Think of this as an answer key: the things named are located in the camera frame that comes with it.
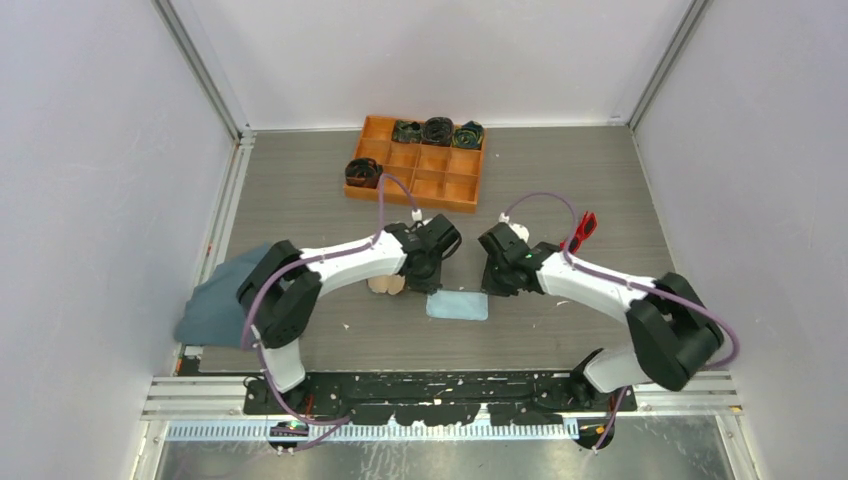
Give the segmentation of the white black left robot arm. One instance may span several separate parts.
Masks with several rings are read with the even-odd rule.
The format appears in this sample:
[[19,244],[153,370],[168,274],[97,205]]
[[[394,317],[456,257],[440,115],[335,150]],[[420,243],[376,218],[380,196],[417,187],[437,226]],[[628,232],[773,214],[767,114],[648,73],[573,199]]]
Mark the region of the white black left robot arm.
[[243,339],[259,341],[260,359],[270,376],[270,403],[284,414],[305,405],[299,338],[322,296],[396,275],[405,288],[432,294],[441,287],[442,262],[461,243],[459,230],[438,214],[411,225],[390,223],[371,237],[331,247],[298,249],[288,240],[272,245],[236,292],[246,314]]

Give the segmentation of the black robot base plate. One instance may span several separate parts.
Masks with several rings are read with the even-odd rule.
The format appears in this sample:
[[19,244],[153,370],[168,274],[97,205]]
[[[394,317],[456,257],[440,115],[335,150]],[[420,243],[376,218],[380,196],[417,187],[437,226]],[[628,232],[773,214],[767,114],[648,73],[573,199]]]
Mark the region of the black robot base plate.
[[301,415],[353,425],[468,425],[487,412],[492,425],[552,425],[566,413],[636,408],[633,395],[591,394],[566,372],[311,372],[283,396]]

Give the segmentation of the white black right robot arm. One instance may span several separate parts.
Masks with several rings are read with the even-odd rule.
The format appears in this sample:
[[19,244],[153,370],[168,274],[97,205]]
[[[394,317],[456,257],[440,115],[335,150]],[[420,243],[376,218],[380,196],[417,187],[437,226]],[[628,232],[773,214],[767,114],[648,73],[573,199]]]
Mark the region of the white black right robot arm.
[[628,344],[598,349],[572,371],[571,397],[596,410],[611,392],[655,383],[680,391],[724,346],[726,336],[688,281],[626,275],[576,258],[559,246],[531,247],[508,223],[479,236],[487,259],[482,289],[495,296],[533,292],[571,300],[627,327]]

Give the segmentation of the light blue cleaning cloth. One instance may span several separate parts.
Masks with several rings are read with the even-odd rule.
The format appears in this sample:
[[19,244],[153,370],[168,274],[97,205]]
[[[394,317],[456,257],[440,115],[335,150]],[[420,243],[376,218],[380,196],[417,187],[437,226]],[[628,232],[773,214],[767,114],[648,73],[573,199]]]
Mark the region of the light blue cleaning cloth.
[[429,317],[437,319],[486,321],[488,296],[475,291],[438,290],[428,296],[425,311]]

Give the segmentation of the red sunglasses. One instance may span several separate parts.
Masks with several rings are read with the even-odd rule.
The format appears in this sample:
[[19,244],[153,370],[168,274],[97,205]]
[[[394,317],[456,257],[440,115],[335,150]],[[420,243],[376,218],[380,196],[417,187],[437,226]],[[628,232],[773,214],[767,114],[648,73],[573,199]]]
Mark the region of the red sunglasses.
[[568,241],[563,240],[560,243],[561,249],[567,250],[570,254],[576,254],[583,242],[592,236],[596,228],[596,214],[592,211],[585,211],[572,237]]

